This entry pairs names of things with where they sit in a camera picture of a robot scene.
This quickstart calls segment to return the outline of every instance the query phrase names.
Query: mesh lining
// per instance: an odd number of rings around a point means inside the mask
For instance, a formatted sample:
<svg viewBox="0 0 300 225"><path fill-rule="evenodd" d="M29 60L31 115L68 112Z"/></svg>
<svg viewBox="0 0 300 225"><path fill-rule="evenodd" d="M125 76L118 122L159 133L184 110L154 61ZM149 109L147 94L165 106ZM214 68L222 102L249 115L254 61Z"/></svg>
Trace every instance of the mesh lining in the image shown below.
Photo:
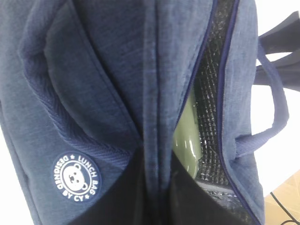
<svg viewBox="0 0 300 225"><path fill-rule="evenodd" d="M214 188L203 188L217 203L227 208L244 224L254 224L232 191L217 153L217 89L218 68L231 18L234 0L220 0L214 15L207 47L195 77L195 100L198 113L202 157L196 181Z"/></svg>

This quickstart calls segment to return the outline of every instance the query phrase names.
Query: circular logo patch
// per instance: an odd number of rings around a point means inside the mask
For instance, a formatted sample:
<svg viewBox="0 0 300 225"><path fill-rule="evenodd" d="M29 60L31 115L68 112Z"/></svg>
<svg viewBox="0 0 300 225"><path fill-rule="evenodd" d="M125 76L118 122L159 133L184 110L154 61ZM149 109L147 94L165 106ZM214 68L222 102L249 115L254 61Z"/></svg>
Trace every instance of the circular logo patch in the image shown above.
<svg viewBox="0 0 300 225"><path fill-rule="evenodd" d="M88 156L78 152L65 153L53 167L55 186L65 198L85 202L100 191L101 175Z"/></svg>

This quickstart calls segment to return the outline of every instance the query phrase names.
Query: white background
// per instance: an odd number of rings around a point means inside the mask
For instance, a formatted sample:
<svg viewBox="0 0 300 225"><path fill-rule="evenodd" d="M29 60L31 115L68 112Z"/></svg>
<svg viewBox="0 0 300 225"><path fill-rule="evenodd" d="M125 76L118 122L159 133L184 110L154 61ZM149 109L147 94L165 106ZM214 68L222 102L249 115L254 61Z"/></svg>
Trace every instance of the white background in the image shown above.
<svg viewBox="0 0 300 225"><path fill-rule="evenodd" d="M256 4L259 35L279 24L293 11L300 9L299 0L256 0ZM285 93L290 107L290 121L283 132L255 153L265 195L300 169L300 92L286 90ZM253 132L258 133L270 127L273 104L268 87L253 87L251 106ZM0 149L0 223L32 225L26 201L1 133Z"/></svg>

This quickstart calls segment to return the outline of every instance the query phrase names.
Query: wooden surface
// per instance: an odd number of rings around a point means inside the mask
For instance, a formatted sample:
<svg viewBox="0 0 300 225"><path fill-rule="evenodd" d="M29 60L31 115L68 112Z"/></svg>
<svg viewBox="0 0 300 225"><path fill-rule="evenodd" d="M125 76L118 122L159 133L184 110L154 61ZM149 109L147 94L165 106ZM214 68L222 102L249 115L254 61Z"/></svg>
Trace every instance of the wooden surface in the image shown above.
<svg viewBox="0 0 300 225"><path fill-rule="evenodd" d="M300 171L286 180L273 193L283 206L300 221ZM280 225L290 219L271 195L265 197L265 211L266 225Z"/></svg>

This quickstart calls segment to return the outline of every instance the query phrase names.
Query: open zipper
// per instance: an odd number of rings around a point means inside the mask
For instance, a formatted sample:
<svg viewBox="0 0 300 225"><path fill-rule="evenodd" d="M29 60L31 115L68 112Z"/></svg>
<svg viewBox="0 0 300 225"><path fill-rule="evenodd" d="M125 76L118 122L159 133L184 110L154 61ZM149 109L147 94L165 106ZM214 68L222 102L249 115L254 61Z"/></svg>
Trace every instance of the open zipper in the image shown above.
<svg viewBox="0 0 300 225"><path fill-rule="evenodd" d="M231 39L232 39L233 30L234 30L234 26L235 26L235 22L236 22L236 17L237 17L237 13L238 13L239 2L240 2L240 0L235 0L234 3L233 3L231 18L230 18L230 21L229 21L227 34L226 34L226 37L225 37L225 42L224 42L223 50L222 50L222 53L221 53L220 65L219 65L219 69L218 69L218 76L217 76L217 79L218 79L218 86L217 86L217 143L218 143L218 152L219 152L220 163L221 163L221 166L222 166L222 168L223 168L223 170L226 174L226 177L227 177L229 183L232 186L232 190L236 194L237 198L239 199L239 201L241 202L243 207L247 210L249 215L252 217L253 221L257 225L261 225L258 218L255 216L255 214L253 213L253 211L249 207L247 201L245 200L243 195L240 193L240 191L236 187L234 181L231 179L231 176L229 175L229 172L226 168L226 165L225 165L225 162L224 162L224 159L223 159L223 149L222 149L222 123L223 123L222 116L223 116L223 94L224 94L224 84L225 84L225 67L226 67L226 61L227 61L227 57L228 57L229 50L230 50ZM211 15L210 15L209 24L208 24L208 27L207 27L207 30L206 30L206 33L205 33L205 36L204 36L204 39L203 39L203 44L201 45L201 48L199 50L199 54L198 54L194 69L192 71L190 81L189 81L188 86L187 86L187 92L184 96L184 100L183 100L183 103L182 103L182 106L181 106L181 109L180 109L180 113L179 113L177 122L180 119L180 116L181 116L182 111L184 109L184 106L186 104L189 92L191 90L191 87L194 84L195 76L196 76L197 71L199 69L199 65L200 65L200 62L202 60L204 50L206 49L208 38L209 38L209 35L210 35L210 30L211 30L211 27L212 27L213 16L216 12L217 4L218 4L218 0L214 0Z"/></svg>
<svg viewBox="0 0 300 225"><path fill-rule="evenodd" d="M222 50L221 55L221 62L218 71L218 90L217 90L217 142L218 142L218 151L219 151L219 158L221 165L223 167L224 172L228 178L229 183L232 186L233 191L235 192L236 196L240 200L241 204L244 208L248 211L249 215L255 221L256 224L261 225L251 208L249 207L247 201L244 199L243 195L240 193L238 188L236 187L235 183L231 179L229 172L226 168L224 159L223 159L223 149L222 149L222 126L223 126L223 95L224 95L224 84L225 84L225 67L227 62L227 57L229 54L231 39L233 35L233 29L237 17L238 7L239 7L240 0L235 0L232 9L232 16L229 22L227 35L225 38L225 43Z"/></svg>

